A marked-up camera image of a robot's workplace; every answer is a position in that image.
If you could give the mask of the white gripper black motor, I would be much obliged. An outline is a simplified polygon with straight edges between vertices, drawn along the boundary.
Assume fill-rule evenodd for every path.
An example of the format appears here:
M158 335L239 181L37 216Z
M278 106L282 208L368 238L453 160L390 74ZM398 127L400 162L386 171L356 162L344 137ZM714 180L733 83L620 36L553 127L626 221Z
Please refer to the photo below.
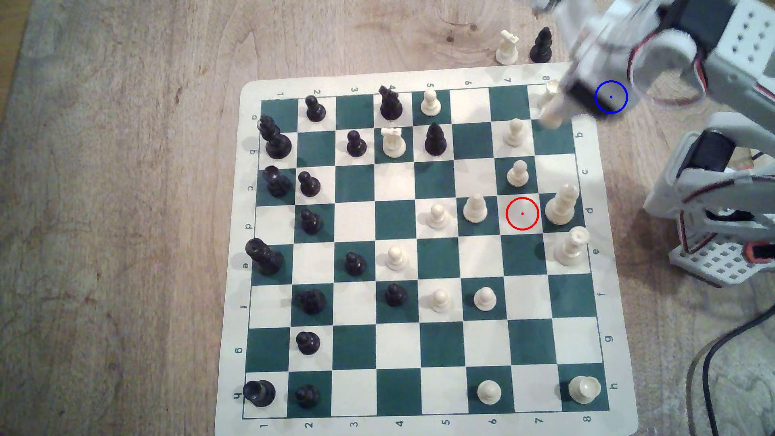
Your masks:
M601 13L592 1L560 2L559 29L572 65L552 97L552 112L560 116L541 116L544 128L558 129L576 115L613 118L634 109L636 94L626 74L632 45L614 36L633 5L614 1Z

